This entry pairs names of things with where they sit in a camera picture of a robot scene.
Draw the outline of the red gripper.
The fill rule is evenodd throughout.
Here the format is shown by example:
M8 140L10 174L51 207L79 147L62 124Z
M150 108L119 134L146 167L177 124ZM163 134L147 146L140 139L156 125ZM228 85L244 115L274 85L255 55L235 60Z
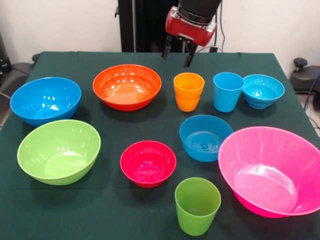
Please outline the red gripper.
M188 55L185 58L183 67L189 68L192 59L195 55L195 44L205 47L212 39L217 25L214 21L211 21L208 25L197 25L183 19L178 14L178 8L172 6L168 12L165 30L168 33L161 57L166 60L171 51L172 37L182 38L185 40L185 45L188 50Z

